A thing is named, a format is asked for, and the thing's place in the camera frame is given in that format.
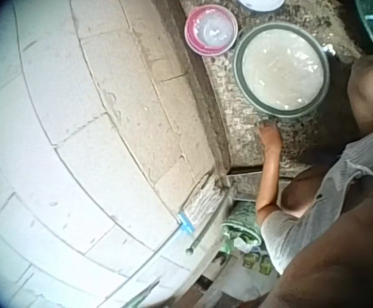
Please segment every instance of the skin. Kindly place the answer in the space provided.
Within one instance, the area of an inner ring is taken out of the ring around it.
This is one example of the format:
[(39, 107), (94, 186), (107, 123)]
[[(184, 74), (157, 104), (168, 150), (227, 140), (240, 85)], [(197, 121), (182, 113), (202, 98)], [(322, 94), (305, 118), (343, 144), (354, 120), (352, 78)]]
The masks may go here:
[(280, 210), (276, 205), (278, 199), (279, 156), (282, 150), (282, 138), (276, 124), (262, 123), (259, 136), (265, 147), (262, 179), (256, 200), (256, 219), (259, 226), (270, 213)]

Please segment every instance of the plastic bowl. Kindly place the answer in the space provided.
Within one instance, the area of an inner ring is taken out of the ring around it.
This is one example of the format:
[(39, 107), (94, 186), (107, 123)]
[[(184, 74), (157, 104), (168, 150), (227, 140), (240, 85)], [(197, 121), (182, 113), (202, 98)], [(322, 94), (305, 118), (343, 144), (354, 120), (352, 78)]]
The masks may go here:
[(185, 23), (185, 40), (201, 56), (218, 56), (229, 50), (238, 35), (235, 16), (215, 4), (194, 8)]

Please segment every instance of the tile grout line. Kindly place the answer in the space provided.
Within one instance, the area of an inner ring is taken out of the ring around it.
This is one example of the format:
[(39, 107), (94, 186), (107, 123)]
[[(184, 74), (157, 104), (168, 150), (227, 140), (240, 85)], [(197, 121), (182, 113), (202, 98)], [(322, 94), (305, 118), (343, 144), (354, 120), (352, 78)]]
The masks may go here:
[(10, 200), (15, 196), (15, 191), (12, 192), (9, 197), (6, 199), (6, 201), (4, 202), (3, 206), (0, 208), (0, 214), (2, 213), (2, 211), (4, 210), (4, 208), (8, 205), (8, 203), (10, 202)]
[[(144, 68), (145, 68), (145, 70), (146, 70), (146, 72), (147, 72), (147, 74), (148, 74), (149, 81), (151, 82), (151, 84), (152, 84), (152, 86), (153, 86), (153, 88), (154, 88), (155, 94), (156, 94), (156, 96), (157, 96), (157, 98), (158, 98), (158, 100), (159, 100), (159, 103), (160, 103), (160, 106), (161, 106), (161, 108), (162, 108), (162, 110), (163, 110), (163, 113), (165, 114), (165, 117), (167, 118), (167, 121), (168, 121), (169, 127), (171, 128), (172, 132), (173, 132), (175, 135), (179, 136), (179, 134), (176, 133), (174, 127), (172, 126), (171, 121), (169, 120), (169, 116), (168, 116), (168, 113), (167, 113), (166, 109), (165, 109), (165, 108), (163, 107), (163, 105), (162, 105), (162, 100), (161, 100), (160, 95), (159, 95), (159, 93), (158, 93), (158, 90), (157, 90), (157, 88), (156, 88), (156, 84), (155, 84), (155, 82), (153, 82), (152, 72), (150, 72), (150, 70), (148, 69), (148, 66), (147, 66), (147, 64), (146, 64), (146, 62), (145, 62), (145, 59), (144, 59), (144, 57), (142, 56), (142, 54), (140, 53), (140, 48), (139, 48), (139, 46), (138, 46), (138, 43), (136, 42), (136, 40), (134, 40), (133, 28), (131, 27), (131, 24), (129, 23), (129, 20), (128, 20), (128, 17), (127, 17), (127, 14), (126, 14), (125, 9), (124, 9), (124, 7), (123, 7), (123, 5), (122, 5), (122, 3), (121, 3), (120, 0), (119, 0), (119, 3), (120, 3), (121, 10), (122, 10), (122, 12), (123, 12), (123, 14), (124, 14), (125, 20), (126, 20), (127, 25), (128, 25), (129, 34), (131, 35), (131, 40), (133, 41), (133, 43), (134, 43), (134, 45), (135, 45), (135, 47), (136, 47), (136, 49), (137, 49), (137, 51), (138, 51), (138, 56), (140, 57), (140, 59), (141, 59), (141, 61), (142, 61), (142, 64), (144, 65)], [(183, 150), (181, 149), (181, 146), (179, 145), (179, 143), (178, 143), (178, 147), (179, 147), (180, 150), (181, 150), (182, 156), (185, 158), (185, 154), (184, 154)], [(167, 206), (167, 205), (165, 204), (165, 202), (162, 200), (160, 194), (159, 194), (159, 193), (156, 191), (156, 189), (155, 189), (155, 184), (156, 184), (156, 183), (157, 183), (157, 182), (158, 182), (162, 177), (159, 178), (157, 181), (155, 181), (155, 183), (152, 183), (152, 181), (150, 181), (150, 180), (148, 179), (148, 177), (145, 175), (145, 173), (142, 171), (142, 168), (139, 166), (138, 162), (135, 160), (135, 157), (133, 157), (133, 159), (134, 159), (134, 161), (136, 162), (136, 164), (138, 165), (138, 168), (141, 170), (141, 173), (144, 175), (144, 178), (147, 180), (147, 183), (149, 183), (149, 185), (151, 186), (151, 188), (153, 189), (153, 191), (155, 192), (155, 194), (157, 195), (157, 197), (158, 197), (158, 198), (160, 199), (160, 201), (162, 202), (163, 206), (167, 209), (167, 211), (169, 212), (169, 214), (170, 214), (170, 215), (171, 215), (171, 216), (176, 220), (177, 224), (179, 224), (180, 222), (179, 222), (179, 218), (178, 218), (178, 216), (172, 213), (172, 211), (168, 208), (168, 206)]]
[(0, 239), (3, 241), (3, 243), (4, 243), (5, 245), (7, 245), (7, 246), (9, 247), (9, 249), (11, 249), (13, 252), (15, 252), (15, 253), (16, 253), (16, 254), (17, 254), (21, 259), (27, 261), (28, 263), (31, 264), (31, 266), (33, 266), (34, 268), (38, 269), (38, 270), (41, 271), (42, 273), (44, 273), (44, 274), (50, 276), (51, 278), (57, 280), (58, 282), (61, 282), (62, 284), (65, 284), (66, 286), (69, 286), (69, 287), (71, 287), (71, 288), (73, 288), (73, 289), (75, 289), (75, 290), (77, 290), (77, 291), (84, 292), (84, 293), (86, 293), (86, 294), (88, 294), (88, 295), (94, 295), (94, 294), (92, 294), (92, 293), (88, 293), (87, 291), (84, 291), (84, 290), (82, 290), (82, 289), (79, 289), (79, 288), (77, 288), (76, 286), (73, 286), (73, 285), (67, 283), (67, 282), (64, 281), (64, 280), (60, 280), (60, 279), (58, 279), (57, 277), (53, 276), (52, 274), (50, 274), (50, 273), (47, 272), (46, 270), (44, 270), (44, 269), (38, 267), (36, 264), (33, 264), (29, 259), (27, 259), (27, 258), (26, 258), (25, 256), (23, 256), (21, 253), (19, 253), (19, 252), (18, 252), (18, 251), (17, 251), (17, 250), (12, 246), (12, 245), (10, 245), (10, 244), (6, 241), (6, 239), (5, 239), (1, 234), (0, 234)]
[(21, 47), (20, 47), (20, 33), (19, 33), (19, 22), (18, 22), (18, 19), (17, 19), (17, 12), (15, 10), (15, 4), (14, 4), (14, 0), (12, 0), (12, 6), (13, 6), (13, 12), (14, 12), (14, 18), (15, 18), (15, 28), (16, 28), (16, 36), (17, 36), (17, 48), (19, 50), (19, 60), (20, 60), (20, 65), (21, 65), (21, 73), (22, 73), (22, 77), (23, 77), (23, 80), (24, 80), (24, 84), (26, 85), (26, 90), (27, 90), (27, 93), (28, 93), (28, 98), (30, 100), (30, 104), (31, 106), (33, 107), (33, 111), (35, 113), (35, 116), (37, 118), (37, 121), (38, 123), (40, 124), (41, 126), (41, 129), (42, 131), (44, 132), (44, 135), (46, 136), (48, 142), (50, 145), (52, 146), (55, 146), (55, 144), (53, 144), (51, 142), (51, 139), (50, 137), (48, 136), (48, 133), (46, 131), (46, 129), (44, 128), (44, 125), (40, 119), (40, 117), (38, 116), (38, 112), (35, 108), (35, 105), (34, 105), (34, 102), (33, 102), (33, 97), (31, 96), (31, 92), (30, 92), (30, 89), (28, 87), (28, 82), (27, 82), (27, 77), (26, 77), (26, 73), (24, 72), (24, 65), (23, 65), (23, 61), (22, 61), (22, 57), (21, 57)]
[(83, 252), (79, 251), (78, 249), (76, 249), (75, 247), (73, 247), (71, 244), (69, 244), (66, 240), (62, 239), (58, 234), (54, 233), (45, 223), (43, 223), (43, 221), (37, 217), (36, 214), (34, 214), (34, 212), (23, 202), (23, 200), (21, 199), (21, 197), (16, 194), (15, 197), (20, 201), (20, 203), (22, 204), (22, 206), (48, 231), (50, 232), (51, 235), (53, 235), (55, 238), (57, 238), (60, 242), (62, 242), (63, 244), (65, 244), (67, 247), (69, 247), (70, 249), (74, 250), (75, 252), (77, 252), (78, 254), (82, 255), (84, 258), (88, 259), (89, 261), (91, 261), (92, 263), (108, 270), (108, 271), (112, 271), (111, 269), (103, 266), (102, 264), (99, 264), (98, 262), (88, 258)]
[[(115, 127), (118, 136), (120, 137), (120, 139), (121, 139), (123, 145), (124, 145), (125, 148), (127, 149), (127, 152), (130, 154), (131, 158), (133, 159), (134, 163), (137, 165), (137, 167), (138, 167), (138, 169), (140, 170), (141, 174), (142, 174), (142, 175), (144, 176), (144, 178), (147, 180), (147, 183), (150, 185), (150, 187), (151, 187), (151, 188), (153, 189), (153, 191), (156, 193), (155, 188), (154, 188), (154, 185), (153, 185), (153, 184), (148, 180), (148, 177), (147, 177), (147, 176), (145, 175), (145, 173), (142, 171), (142, 168), (141, 168), (140, 164), (138, 163), (138, 161), (136, 160), (136, 158), (135, 158), (134, 155), (132, 154), (132, 152), (131, 152), (129, 146), (127, 145), (126, 141), (124, 140), (124, 138), (123, 138), (122, 135), (120, 134), (119, 129), (118, 129), (118, 126), (115, 124), (115, 121), (113, 120), (111, 114), (108, 112), (108, 108), (107, 108), (106, 105), (104, 104), (103, 97), (102, 97), (102, 95), (101, 95), (101, 93), (100, 93), (100, 91), (99, 91), (99, 89), (98, 89), (98, 87), (97, 87), (97, 84), (96, 84), (96, 82), (95, 82), (94, 75), (92, 74), (92, 71), (91, 71), (91, 69), (90, 69), (90, 65), (89, 65), (88, 60), (87, 60), (87, 58), (86, 58), (86, 56), (85, 56), (85, 52), (84, 52), (84, 49), (83, 49), (83, 45), (82, 45), (82, 43), (81, 43), (81, 39), (80, 39), (80, 37), (79, 37), (79, 35), (78, 35), (78, 30), (77, 30), (77, 27), (76, 27), (76, 23), (74, 22), (74, 21), (75, 21), (75, 15), (74, 15), (74, 10), (73, 10), (73, 8), (72, 8), (71, 0), (69, 0), (69, 4), (70, 4), (71, 17), (72, 17), (72, 21), (73, 21), (73, 24), (74, 24), (74, 29), (75, 29), (75, 31), (76, 31), (76, 36), (77, 36), (77, 38), (78, 38), (78, 42), (79, 42), (79, 47), (80, 47), (80, 49), (81, 49), (81, 53), (82, 53), (82, 55), (83, 55), (83, 59), (84, 59), (84, 61), (85, 61), (85, 64), (86, 64), (86, 66), (87, 66), (87, 69), (88, 69), (88, 71), (89, 71), (89, 73), (90, 73), (90, 77), (91, 77), (91, 79), (92, 79), (92, 83), (94, 84), (94, 87), (95, 87), (95, 89), (96, 89), (96, 91), (97, 91), (97, 93), (98, 93), (98, 96), (99, 96), (99, 99), (100, 99), (100, 101), (101, 101), (101, 104), (102, 104), (103, 108), (106, 110), (106, 114), (107, 114), (108, 118), (110, 119), (110, 122), (111, 122), (111, 124), (113, 125), (113, 127)], [(120, 4), (121, 10), (122, 10), (122, 12), (123, 12), (123, 14), (124, 14), (124, 17), (125, 17), (125, 19), (126, 19), (126, 22), (127, 22), (128, 28), (129, 28), (129, 30), (131, 31), (131, 27), (130, 27), (130, 25), (129, 25), (127, 15), (125, 14), (124, 7), (122, 6), (122, 3), (121, 3), (120, 1), (119, 1), (119, 4)], [(161, 196), (159, 196), (157, 193), (156, 193), (156, 195), (157, 195), (157, 197), (159, 198), (159, 200), (162, 202), (163, 206), (166, 208), (166, 210), (168, 211), (168, 213), (169, 213), (169, 214), (170, 214), (170, 215), (175, 219), (176, 223), (179, 224), (178, 217), (177, 217), (176, 215), (174, 215), (174, 214), (169, 210), (169, 208), (166, 206), (166, 204), (165, 204), (165, 203), (163, 202), (163, 200), (161, 199)], [(150, 247), (148, 247), (146, 244), (144, 244), (143, 242), (141, 242), (141, 241), (139, 241), (139, 242), (142, 243), (142, 244), (143, 244), (144, 246), (146, 246), (147, 248), (150, 248)]]
[(26, 284), (27, 284), (27, 282), (31, 279), (31, 278), (33, 278), (33, 276), (34, 276), (34, 273), (32, 273), (21, 285), (20, 285), (20, 287), (16, 290), (16, 292), (13, 294), (13, 296), (8, 300), (8, 303), (11, 303), (11, 301), (15, 298), (15, 296), (17, 295), (17, 294), (19, 294), (19, 292), (21, 291), (21, 289), (22, 289), (22, 287), (24, 287)]
[(128, 277), (128, 279), (122, 283), (121, 285), (119, 285), (115, 290), (113, 290), (108, 296), (105, 297), (104, 301), (102, 301), (98, 306), (97, 308), (102, 308), (102, 306), (108, 302), (117, 292), (119, 292), (124, 286), (126, 286), (127, 283), (129, 283), (131, 280), (135, 279), (137, 280), (137, 278), (140, 276), (140, 274), (143, 272), (144, 268), (152, 263), (153, 261), (155, 261), (157, 258), (161, 257), (162, 256), (162, 250), (167, 246), (169, 245), (170, 243), (172, 243), (175, 239), (176, 239), (176, 234), (178, 234), (178, 232), (182, 232), (182, 229), (181, 229), (181, 225), (178, 225), (177, 228), (171, 233), (171, 235), (164, 241), (164, 243), (162, 243), (162, 245), (154, 251), (154, 253), (131, 275)]
[(104, 237), (106, 237), (106, 235), (109, 234), (111, 230), (114, 229), (114, 227), (115, 225), (112, 225), (112, 227), (107, 232), (105, 232), (102, 236), (100, 236), (100, 238), (97, 241), (95, 241), (95, 243), (86, 252), (83, 252), (85, 257), (87, 257), (87, 253), (90, 252), (91, 249), (93, 249)]
[(121, 230), (123, 230), (127, 235), (129, 235), (132, 239), (136, 240), (143, 246), (147, 247), (148, 249), (152, 249), (139, 239), (135, 238), (131, 233), (129, 233), (123, 226), (121, 226), (119, 223), (117, 223), (103, 208), (98, 204), (98, 202), (90, 195), (90, 193), (84, 188), (84, 186), (81, 184), (81, 182), (76, 178), (76, 176), (72, 173), (70, 168), (65, 163), (64, 159), (62, 159), (61, 155), (59, 154), (57, 149), (54, 149), (56, 152), (58, 158), (60, 159), (60, 162), (63, 164), (64, 168), (67, 170), (67, 172), (70, 174), (70, 176), (74, 179), (74, 181), (77, 183), (77, 185), (82, 189), (82, 191), (86, 194), (87, 197), (90, 198), (90, 200), (113, 222), (114, 225), (118, 226)]
[(19, 277), (19, 279), (16, 280), (16, 284), (18, 284), (20, 282), (20, 280), (23, 278), (23, 276), (28, 272), (28, 270), (32, 267), (32, 264), (30, 263), (29, 266), (27, 266), (26, 270), (24, 270), (21, 274), (21, 276)]
[[(71, 0), (69, 0), (69, 4), (70, 4), (70, 8), (71, 8), (71, 14), (73, 14), (73, 12), (72, 12), (72, 6), (71, 6)], [(16, 25), (16, 34), (17, 34), (17, 46), (18, 46), (18, 50), (19, 50), (19, 59), (20, 59), (20, 63), (21, 63), (21, 71), (22, 71), (22, 76), (23, 76), (23, 79), (24, 79), (24, 83), (26, 84), (26, 90), (27, 90), (27, 92), (28, 92), (28, 96), (29, 96), (29, 100), (30, 100), (30, 103), (31, 103), (31, 106), (32, 106), (32, 108), (33, 108), (33, 111), (34, 111), (34, 113), (35, 113), (35, 115), (36, 115), (36, 118), (37, 118), (37, 120), (38, 120), (38, 123), (40, 124), (40, 126), (41, 126), (41, 129), (43, 130), (43, 132), (44, 132), (44, 135), (46, 136), (46, 138), (47, 138), (47, 140), (48, 140), (48, 142), (49, 142), (49, 144), (51, 145), (51, 146), (57, 146), (56, 144), (53, 144), (52, 142), (51, 142), (51, 140), (50, 140), (50, 138), (49, 138), (49, 136), (48, 136), (48, 134), (47, 134), (47, 132), (46, 132), (46, 130), (45, 130), (45, 128), (44, 128), (44, 125), (42, 124), (42, 122), (41, 122), (41, 120), (40, 120), (40, 118), (39, 118), (39, 116), (38, 116), (38, 113), (37, 113), (37, 110), (36, 110), (36, 108), (35, 108), (35, 105), (34, 105), (34, 103), (33, 103), (33, 98), (32, 98), (32, 96), (31, 96), (31, 93), (30, 93), (30, 90), (29, 90), (29, 87), (28, 87), (28, 83), (27, 83), (27, 79), (26, 79), (26, 75), (25, 75), (25, 73), (24, 73), (24, 67), (23, 67), (23, 62), (22, 62), (22, 57), (21, 57), (21, 48), (20, 48), (20, 38), (19, 38), (19, 25), (18, 25), (18, 21), (17, 21), (17, 14), (16, 14), (16, 11), (15, 11), (15, 5), (14, 5), (14, 0), (12, 1), (12, 6), (13, 6), (13, 12), (14, 12), (14, 16), (15, 16), (15, 25)], [(79, 44), (80, 44), (80, 48), (81, 48), (81, 52), (83, 53), (83, 49), (82, 49), (82, 47), (81, 47), (81, 41), (80, 41), (80, 39), (79, 39), (79, 37), (78, 37), (78, 40), (79, 40)], [(110, 220), (112, 220), (113, 221), (113, 223), (115, 224), (115, 225), (117, 225), (119, 228), (121, 228), (125, 233), (127, 233), (130, 237), (132, 237), (134, 240), (136, 240), (137, 242), (139, 242), (139, 243), (141, 243), (142, 245), (144, 245), (145, 247), (147, 247), (148, 249), (151, 249), (150, 247), (148, 247), (145, 243), (143, 243), (143, 242), (141, 242), (141, 241), (139, 241), (138, 239), (136, 239), (135, 237), (133, 237), (128, 231), (126, 231), (122, 226), (120, 226), (114, 219), (112, 219), (107, 213), (106, 213), (106, 211), (97, 203), (97, 202), (95, 202), (95, 200), (93, 199), (93, 197), (91, 197), (91, 195), (89, 195), (89, 193), (87, 192), (87, 190), (85, 190), (85, 188), (81, 185), (81, 183), (79, 183), (78, 182), (78, 179), (72, 174), (72, 172), (71, 172), (71, 170), (67, 167), (67, 165), (66, 165), (66, 163), (63, 161), (63, 159), (61, 158), (61, 156), (60, 156), (60, 154), (59, 154), (59, 152), (56, 150), (56, 149), (54, 149), (54, 151), (55, 151), (55, 153), (57, 154), (57, 156), (58, 156), (58, 158), (60, 159), (60, 161), (61, 161), (61, 163), (63, 164), (63, 166), (66, 168), (66, 170), (67, 170), (67, 172), (71, 175), (71, 177), (74, 179), (74, 181), (79, 185), (79, 187), (83, 190), (83, 192), (95, 203), (95, 205), (99, 208), (99, 209), (101, 209), (103, 212), (104, 212), (104, 214), (106, 214), (107, 215), (107, 217), (110, 219)]]

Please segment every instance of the kitchen counter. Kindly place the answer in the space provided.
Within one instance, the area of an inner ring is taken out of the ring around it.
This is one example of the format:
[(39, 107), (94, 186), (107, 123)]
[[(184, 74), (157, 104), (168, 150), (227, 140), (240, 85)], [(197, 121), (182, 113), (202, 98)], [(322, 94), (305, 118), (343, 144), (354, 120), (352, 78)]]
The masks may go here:
[[(322, 46), (331, 44), (331, 86), (319, 109), (297, 119), (276, 119), (283, 136), (283, 172), (300, 171), (305, 165), (298, 162), (307, 149), (337, 146), (358, 138), (356, 123), (351, 114), (346, 85), (350, 68), (362, 50), (347, 29), (353, 28), (343, 16), (347, 8), (335, 0), (286, 0), (278, 10), (269, 13), (252, 12), (237, 0), (180, 0), (188, 14), (203, 4), (225, 6), (235, 15), (239, 29), (247, 30), (273, 21), (296, 24), (311, 33)], [(261, 144), (254, 125), (271, 116), (255, 109), (242, 95), (232, 70), (233, 49), (227, 53), (204, 58), (213, 86), (228, 139), (232, 166), (254, 166), (263, 163)]]

